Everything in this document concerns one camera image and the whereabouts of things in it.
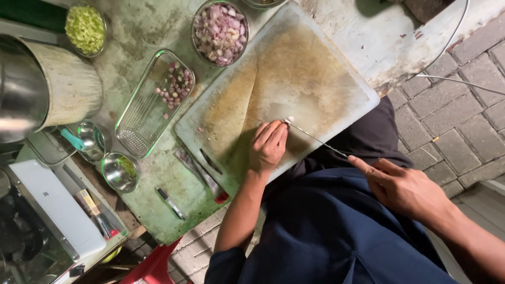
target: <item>bowl of chopped cabbage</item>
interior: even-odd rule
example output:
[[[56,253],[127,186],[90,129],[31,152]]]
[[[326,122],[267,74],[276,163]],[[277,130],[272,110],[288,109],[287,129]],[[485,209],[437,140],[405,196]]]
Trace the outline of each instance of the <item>bowl of chopped cabbage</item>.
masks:
[[[72,47],[84,57],[95,57],[104,50],[107,24],[91,2],[79,1],[70,7],[65,31]]]

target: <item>hand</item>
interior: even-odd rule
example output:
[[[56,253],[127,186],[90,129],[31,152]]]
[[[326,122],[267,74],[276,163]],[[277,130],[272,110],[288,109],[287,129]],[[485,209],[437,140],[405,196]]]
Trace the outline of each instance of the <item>hand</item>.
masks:
[[[249,168],[270,175],[286,151],[286,138],[286,123],[280,120],[262,123],[251,140]]]
[[[425,226],[454,207],[443,190],[422,171],[400,168],[386,159],[379,159],[371,166],[354,156],[348,159],[365,174],[380,203]]]

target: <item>stained cutting board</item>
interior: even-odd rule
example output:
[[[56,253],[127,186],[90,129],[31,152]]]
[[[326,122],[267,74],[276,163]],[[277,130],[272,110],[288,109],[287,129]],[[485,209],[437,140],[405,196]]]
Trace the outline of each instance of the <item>stained cutting board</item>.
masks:
[[[248,165],[250,139],[261,122],[293,116],[296,126],[328,141],[378,103],[377,93],[291,1],[191,106],[175,131],[234,196]],[[292,128],[286,153],[270,180],[319,146]]]

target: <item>black pen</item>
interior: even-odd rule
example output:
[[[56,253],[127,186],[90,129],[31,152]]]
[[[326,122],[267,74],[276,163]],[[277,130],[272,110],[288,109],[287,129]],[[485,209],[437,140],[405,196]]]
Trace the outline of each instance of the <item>black pen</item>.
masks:
[[[179,210],[179,208],[177,208],[177,206],[175,206],[175,204],[170,200],[168,195],[165,192],[163,192],[163,190],[161,188],[158,188],[158,192],[160,193],[161,197],[163,197],[163,199],[165,199],[165,201],[167,201],[167,203],[170,205],[170,207],[172,207],[172,210],[175,212],[177,217],[179,217],[181,220],[185,221],[186,218],[184,218],[184,214],[182,214],[181,210]]]

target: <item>small metal bowl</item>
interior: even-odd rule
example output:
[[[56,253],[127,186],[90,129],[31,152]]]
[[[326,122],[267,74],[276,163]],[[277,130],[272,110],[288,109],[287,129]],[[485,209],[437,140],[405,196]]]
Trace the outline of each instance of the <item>small metal bowl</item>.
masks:
[[[99,55],[105,48],[105,45],[106,43],[108,42],[108,39],[110,37],[108,31],[107,31],[107,22],[105,20],[105,17],[102,13],[100,13],[100,11],[98,10],[98,8],[91,2],[89,1],[86,1],[86,0],[81,0],[77,3],[75,3],[74,5],[70,6],[70,8],[68,9],[67,11],[67,20],[68,20],[68,17],[69,17],[69,14],[70,14],[70,9],[73,8],[73,7],[93,7],[99,14],[100,14],[100,17],[102,19],[102,23],[104,24],[104,43],[102,44],[102,47],[100,47],[100,49],[98,49],[98,51],[96,53],[93,53],[93,54],[85,54],[84,52],[82,52],[82,50],[80,48],[78,48],[77,46],[75,46],[71,41],[70,41],[70,38],[69,39],[69,42],[70,44],[72,45],[72,47],[75,49],[75,51],[77,51],[78,54],[86,57],[86,58],[93,58],[97,55]]]
[[[112,189],[130,193],[137,187],[138,171],[133,161],[119,152],[107,153],[102,160],[102,175]]]
[[[79,125],[77,137],[85,145],[85,148],[79,153],[91,164],[101,161],[112,148],[112,138],[109,131],[88,119],[83,120]]]
[[[267,3],[267,4],[261,4],[260,2],[262,0],[242,0],[242,1],[244,3],[246,3],[251,8],[266,10],[266,9],[270,9],[273,7],[277,7],[277,6],[281,5],[282,3],[286,2],[287,0],[275,0],[272,3]]]
[[[238,54],[238,57],[235,58],[235,60],[230,65],[218,66],[216,64],[216,62],[209,60],[205,55],[203,55],[201,52],[197,51],[198,46],[196,46],[196,43],[194,42],[194,38],[196,37],[196,35],[195,35],[195,27],[193,25],[195,17],[197,15],[201,15],[201,13],[204,11],[204,9],[207,8],[208,6],[212,5],[212,4],[230,5],[238,13],[244,15],[244,19],[242,21],[243,21],[244,27],[245,27],[245,39],[246,39],[246,41],[244,43],[244,48]],[[200,58],[203,62],[205,62],[205,64],[207,64],[207,65],[209,65],[211,67],[224,68],[224,67],[228,67],[228,66],[231,66],[231,65],[235,64],[240,59],[240,57],[242,57],[242,55],[244,54],[245,49],[247,48],[247,43],[248,42],[249,42],[249,22],[247,20],[247,16],[242,12],[242,10],[240,10],[237,7],[237,5],[235,5],[235,4],[231,3],[231,2],[224,1],[224,0],[209,0],[209,1],[205,2],[203,5],[201,5],[200,8],[198,8],[198,10],[196,11],[195,15],[193,16],[193,21],[191,22],[191,45],[193,46],[193,50],[196,53],[196,56],[198,56],[198,58]]]

